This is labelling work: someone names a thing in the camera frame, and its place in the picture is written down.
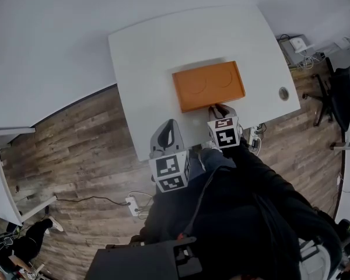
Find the white table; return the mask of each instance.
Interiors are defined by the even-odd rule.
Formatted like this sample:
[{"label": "white table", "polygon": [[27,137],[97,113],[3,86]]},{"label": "white table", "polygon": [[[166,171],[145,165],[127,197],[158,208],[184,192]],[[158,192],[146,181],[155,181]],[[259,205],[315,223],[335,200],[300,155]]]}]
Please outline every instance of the white table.
[{"label": "white table", "polygon": [[[236,61],[246,91],[233,107],[243,128],[300,108],[279,45],[256,6],[221,6],[157,17],[109,36],[111,57],[139,160],[166,120],[178,122],[184,145],[210,140],[207,108],[181,113],[172,73]],[[285,87],[289,99],[279,97]]]},{"label": "white table", "polygon": [[[35,132],[34,128],[0,128],[0,137],[28,134],[33,132]],[[29,219],[38,211],[45,208],[47,205],[50,205],[55,200],[57,200],[57,198],[56,196],[53,196],[45,202],[42,202],[38,206],[34,207],[24,215],[21,215],[9,190],[0,161],[0,218],[17,225],[22,225],[25,220]]]}]

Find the black jacket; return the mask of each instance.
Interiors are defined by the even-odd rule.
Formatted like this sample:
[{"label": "black jacket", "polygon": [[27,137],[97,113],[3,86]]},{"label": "black jacket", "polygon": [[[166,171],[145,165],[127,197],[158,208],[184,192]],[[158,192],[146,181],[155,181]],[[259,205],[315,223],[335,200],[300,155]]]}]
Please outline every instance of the black jacket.
[{"label": "black jacket", "polygon": [[[237,169],[215,173],[191,233],[197,238],[194,252],[204,275],[300,279],[299,237],[320,238],[334,271],[341,260],[341,242],[309,202],[244,145],[224,154]],[[205,173],[187,188],[154,196],[140,233],[146,243],[173,240],[184,231],[209,176]]]}]

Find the black office chair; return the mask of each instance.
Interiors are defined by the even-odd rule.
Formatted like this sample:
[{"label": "black office chair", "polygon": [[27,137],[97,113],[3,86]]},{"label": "black office chair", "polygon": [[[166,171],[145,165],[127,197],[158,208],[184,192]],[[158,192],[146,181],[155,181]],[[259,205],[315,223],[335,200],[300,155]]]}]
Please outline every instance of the black office chair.
[{"label": "black office chair", "polygon": [[327,59],[327,64],[331,72],[331,78],[329,79],[331,88],[325,84],[327,86],[326,90],[320,76],[313,75],[312,77],[317,78],[319,82],[322,96],[304,93],[302,98],[311,97],[323,104],[320,115],[314,122],[314,127],[318,127],[324,115],[328,114],[328,121],[332,122],[334,116],[341,129],[346,132],[350,125],[350,67],[338,68],[333,72],[329,59]]}]

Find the brown cardboard box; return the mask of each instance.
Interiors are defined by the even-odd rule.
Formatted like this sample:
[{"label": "brown cardboard box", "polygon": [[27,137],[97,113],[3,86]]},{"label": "brown cardboard box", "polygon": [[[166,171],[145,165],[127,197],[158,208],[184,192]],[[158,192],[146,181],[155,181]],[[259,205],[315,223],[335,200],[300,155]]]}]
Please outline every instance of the brown cardboard box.
[{"label": "brown cardboard box", "polygon": [[236,62],[207,65],[173,73],[181,112],[188,112],[245,96]]}]

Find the black and white marker cube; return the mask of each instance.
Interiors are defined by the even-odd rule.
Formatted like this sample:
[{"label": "black and white marker cube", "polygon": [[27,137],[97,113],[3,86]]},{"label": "black and white marker cube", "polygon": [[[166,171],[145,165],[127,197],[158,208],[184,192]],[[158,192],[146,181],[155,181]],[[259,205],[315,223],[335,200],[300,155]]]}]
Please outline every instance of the black and white marker cube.
[{"label": "black and white marker cube", "polygon": [[240,145],[239,118],[237,116],[209,121],[208,128],[216,147],[222,149]]},{"label": "black and white marker cube", "polygon": [[189,151],[157,157],[149,160],[154,181],[161,192],[178,190],[188,186],[190,172]]}]

